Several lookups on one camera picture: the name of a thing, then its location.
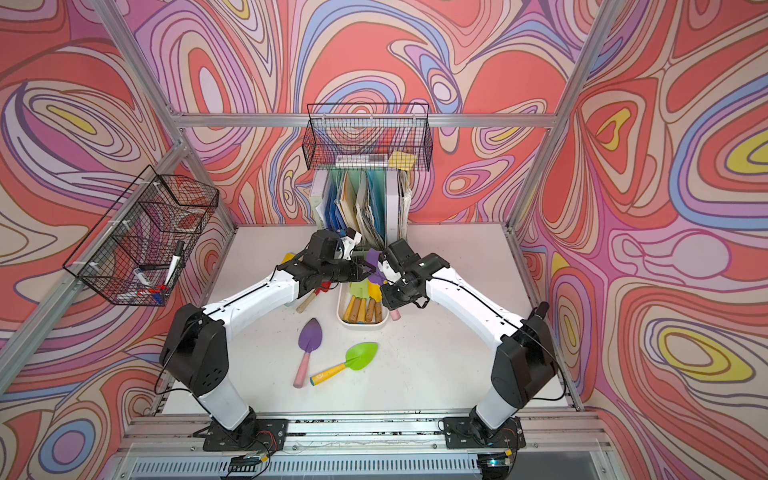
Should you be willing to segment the purple trowel pink handle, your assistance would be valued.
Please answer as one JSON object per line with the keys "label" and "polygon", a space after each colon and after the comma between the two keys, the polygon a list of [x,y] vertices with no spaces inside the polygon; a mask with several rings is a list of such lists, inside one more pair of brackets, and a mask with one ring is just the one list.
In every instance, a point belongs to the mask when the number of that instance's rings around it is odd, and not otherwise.
{"label": "purple trowel pink handle", "polygon": [[389,262],[381,259],[380,251],[369,249],[365,255],[365,261],[373,268],[373,272],[368,276],[370,283],[381,287],[387,283],[393,284],[400,279],[400,274],[393,270]]}
{"label": "purple trowel pink handle", "polygon": [[307,376],[311,353],[320,347],[322,338],[323,333],[320,323],[316,318],[311,318],[302,328],[298,338],[298,345],[303,351],[303,357],[293,381],[294,388],[300,389],[303,387]]}

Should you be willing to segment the light green trowel wooden handle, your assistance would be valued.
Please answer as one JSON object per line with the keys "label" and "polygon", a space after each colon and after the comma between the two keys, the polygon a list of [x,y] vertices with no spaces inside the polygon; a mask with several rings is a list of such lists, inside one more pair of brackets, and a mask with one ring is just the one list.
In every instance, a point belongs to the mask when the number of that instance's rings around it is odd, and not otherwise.
{"label": "light green trowel wooden handle", "polygon": [[367,280],[355,282],[350,285],[349,291],[351,296],[355,297],[356,299],[355,306],[357,307],[357,309],[354,312],[353,319],[351,320],[351,322],[353,323],[357,323],[356,315],[357,315],[360,299],[366,299],[368,303],[368,299],[369,299],[368,285],[369,285],[369,282]]}

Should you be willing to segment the green scoop yellow handle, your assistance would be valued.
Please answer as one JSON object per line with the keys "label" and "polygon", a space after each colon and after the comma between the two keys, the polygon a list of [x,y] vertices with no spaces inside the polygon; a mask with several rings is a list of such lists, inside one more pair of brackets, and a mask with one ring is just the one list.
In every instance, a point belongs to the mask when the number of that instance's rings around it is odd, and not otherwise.
{"label": "green scoop yellow handle", "polygon": [[350,347],[345,360],[336,366],[328,368],[310,378],[312,386],[319,385],[344,370],[360,371],[366,368],[375,358],[379,345],[376,342],[363,342]]}

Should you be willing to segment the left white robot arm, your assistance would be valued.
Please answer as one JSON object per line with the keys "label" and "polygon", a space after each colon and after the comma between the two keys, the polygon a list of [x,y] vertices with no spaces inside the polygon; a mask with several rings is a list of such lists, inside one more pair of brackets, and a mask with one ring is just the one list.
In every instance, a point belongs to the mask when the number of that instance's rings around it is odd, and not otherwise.
{"label": "left white robot arm", "polygon": [[236,335],[273,310],[320,288],[323,283],[366,279],[373,268],[353,258],[362,234],[317,230],[307,245],[272,273],[239,293],[203,307],[186,304],[173,318],[159,360],[213,420],[228,431],[254,416],[229,378],[229,346]]}

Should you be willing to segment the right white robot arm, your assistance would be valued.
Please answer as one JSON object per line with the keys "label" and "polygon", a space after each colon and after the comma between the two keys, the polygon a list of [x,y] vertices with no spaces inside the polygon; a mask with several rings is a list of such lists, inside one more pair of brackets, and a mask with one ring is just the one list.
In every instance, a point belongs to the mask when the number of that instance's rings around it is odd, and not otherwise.
{"label": "right white robot arm", "polygon": [[490,434],[527,406],[559,371],[552,334],[542,302],[526,316],[515,314],[472,287],[441,256],[420,256],[404,240],[388,246],[377,259],[386,278],[381,287],[384,306],[423,309],[433,303],[445,308],[477,334],[492,350],[491,387],[473,407],[475,431]]}

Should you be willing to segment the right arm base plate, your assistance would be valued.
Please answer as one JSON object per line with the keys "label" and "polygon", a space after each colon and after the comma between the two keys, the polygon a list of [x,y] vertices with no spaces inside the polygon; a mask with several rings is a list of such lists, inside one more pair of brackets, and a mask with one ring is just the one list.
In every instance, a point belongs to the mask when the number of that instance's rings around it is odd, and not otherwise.
{"label": "right arm base plate", "polygon": [[497,427],[488,427],[472,409],[465,416],[444,417],[438,422],[448,449],[504,449],[517,450],[526,446],[520,419],[508,417]]}

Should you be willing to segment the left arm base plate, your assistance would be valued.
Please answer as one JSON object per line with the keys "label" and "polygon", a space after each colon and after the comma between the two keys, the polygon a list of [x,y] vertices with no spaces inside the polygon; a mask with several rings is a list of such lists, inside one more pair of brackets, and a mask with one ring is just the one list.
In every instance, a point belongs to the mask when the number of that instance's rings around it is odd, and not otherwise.
{"label": "left arm base plate", "polygon": [[234,430],[227,430],[217,421],[213,421],[204,439],[203,450],[234,452],[266,449],[269,453],[280,451],[287,438],[288,425],[286,419],[246,418]]}

